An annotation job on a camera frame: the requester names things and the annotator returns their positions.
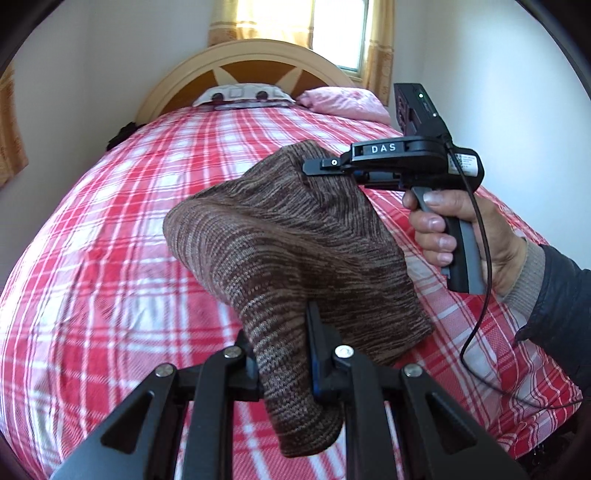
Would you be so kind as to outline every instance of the curtain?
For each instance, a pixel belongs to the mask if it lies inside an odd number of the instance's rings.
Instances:
[[[314,0],[217,0],[208,45],[270,38],[310,48]]]
[[[394,0],[369,1],[361,84],[387,105],[394,60]]]
[[[14,79],[10,64],[0,77],[0,188],[28,164],[14,109]]]

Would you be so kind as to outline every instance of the pillowcase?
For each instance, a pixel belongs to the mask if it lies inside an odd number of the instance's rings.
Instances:
[[[278,86],[267,83],[236,83],[211,87],[193,102],[193,106],[205,111],[293,105],[293,98]]]
[[[373,92],[364,88],[318,87],[306,90],[296,102],[314,113],[391,125],[390,114],[382,102]]]

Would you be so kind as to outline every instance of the pink pillow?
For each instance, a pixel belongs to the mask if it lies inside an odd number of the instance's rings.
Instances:
[[[388,111],[372,92],[364,88],[319,87],[306,90],[295,101],[314,113],[391,124]]]

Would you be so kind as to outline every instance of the headboard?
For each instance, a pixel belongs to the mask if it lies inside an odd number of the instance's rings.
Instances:
[[[207,48],[166,75],[144,100],[136,123],[191,105],[205,90],[230,83],[269,83],[293,98],[320,86],[355,86],[317,53],[277,40],[235,40]]]

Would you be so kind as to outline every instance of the knit cuff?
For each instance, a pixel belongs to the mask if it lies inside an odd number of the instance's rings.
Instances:
[[[530,318],[538,300],[544,279],[546,257],[539,245],[527,241],[527,256],[519,277],[513,283],[509,293],[501,301]]]

